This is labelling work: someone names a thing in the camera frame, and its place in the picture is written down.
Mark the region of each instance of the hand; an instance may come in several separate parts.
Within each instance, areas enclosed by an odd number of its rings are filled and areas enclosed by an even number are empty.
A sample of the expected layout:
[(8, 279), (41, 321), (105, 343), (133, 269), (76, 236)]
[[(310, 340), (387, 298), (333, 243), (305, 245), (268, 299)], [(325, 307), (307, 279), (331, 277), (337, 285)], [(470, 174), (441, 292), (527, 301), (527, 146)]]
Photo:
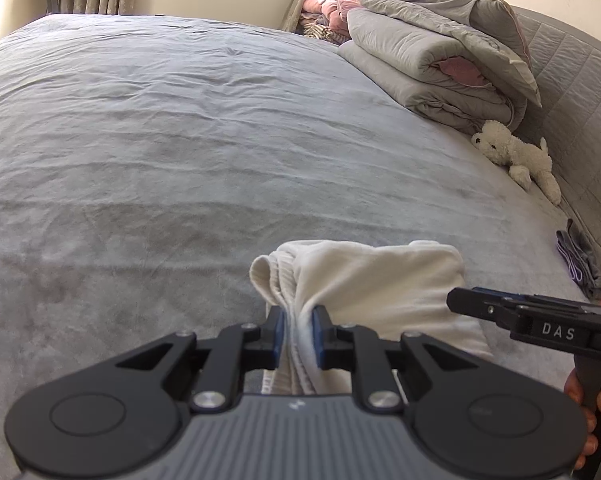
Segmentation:
[[(565, 382), (565, 394), (571, 397), (578, 404), (582, 405), (584, 399), (584, 391), (583, 386), (578, 380), (578, 377), (576, 377), (575, 370), (572, 370), (569, 374), (569, 377), (567, 377), (567, 382)], [(601, 411), (601, 392), (598, 394), (596, 402), (598, 405), (598, 409)], [(598, 447), (598, 439), (596, 439), (596, 437), (591, 434), (596, 428), (596, 417), (590, 409), (585, 408), (584, 406), (583, 412), (584, 416), (587, 418), (587, 431), (589, 432), (589, 435), (587, 436), (587, 442), (584, 445), (583, 453), (578, 457), (574, 469), (581, 469), (584, 466), (586, 457), (594, 454)]]

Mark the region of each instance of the silver screw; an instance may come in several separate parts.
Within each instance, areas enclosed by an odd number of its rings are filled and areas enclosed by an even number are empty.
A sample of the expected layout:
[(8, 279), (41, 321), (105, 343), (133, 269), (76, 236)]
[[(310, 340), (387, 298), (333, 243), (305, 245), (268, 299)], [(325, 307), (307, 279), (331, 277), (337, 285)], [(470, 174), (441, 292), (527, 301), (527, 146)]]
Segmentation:
[(368, 400), (374, 408), (394, 408), (400, 402), (400, 396), (395, 392), (381, 390), (373, 392)]
[(219, 408), (225, 403), (220, 392), (200, 392), (194, 396), (194, 404), (199, 408)]

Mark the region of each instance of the folded white cloth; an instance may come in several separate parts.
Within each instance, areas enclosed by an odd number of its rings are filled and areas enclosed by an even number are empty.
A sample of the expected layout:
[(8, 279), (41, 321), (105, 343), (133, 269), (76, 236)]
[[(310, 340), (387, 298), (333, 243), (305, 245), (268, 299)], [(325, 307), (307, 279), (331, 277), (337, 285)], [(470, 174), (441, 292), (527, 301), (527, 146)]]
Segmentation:
[(351, 391), (349, 373), (317, 367), (311, 327), (317, 304), (325, 305), (335, 324), (365, 325), (392, 340), (405, 330), (416, 330), (491, 359), (478, 320), (447, 308), (448, 292), (464, 285), (463, 270), (456, 248), (426, 240), (378, 248), (301, 240), (259, 256), (252, 263), (250, 279), (267, 310), (277, 304), (286, 312), (280, 366), (265, 371), (263, 393)]

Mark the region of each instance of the headboard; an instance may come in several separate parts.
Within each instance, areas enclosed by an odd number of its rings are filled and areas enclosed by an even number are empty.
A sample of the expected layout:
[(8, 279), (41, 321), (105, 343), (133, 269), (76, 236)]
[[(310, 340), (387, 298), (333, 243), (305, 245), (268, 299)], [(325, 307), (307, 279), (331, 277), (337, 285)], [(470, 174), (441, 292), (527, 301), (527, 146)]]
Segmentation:
[(529, 104), (515, 134), (536, 145), (547, 140), (561, 207), (595, 240), (601, 264), (601, 42), (538, 12), (514, 10), (543, 104)]

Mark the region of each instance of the white plush dog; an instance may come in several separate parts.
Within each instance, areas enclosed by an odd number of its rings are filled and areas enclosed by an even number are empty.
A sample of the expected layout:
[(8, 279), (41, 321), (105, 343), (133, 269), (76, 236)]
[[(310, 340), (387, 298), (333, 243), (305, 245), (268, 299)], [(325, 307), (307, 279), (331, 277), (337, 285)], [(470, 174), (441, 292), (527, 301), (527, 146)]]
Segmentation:
[(494, 164), (509, 166), (509, 176), (522, 189), (529, 191), (533, 178), (549, 202), (560, 204), (560, 186), (551, 173), (551, 157), (544, 137), (539, 148), (514, 137), (498, 121), (485, 121), (483, 131), (474, 134), (471, 142)]

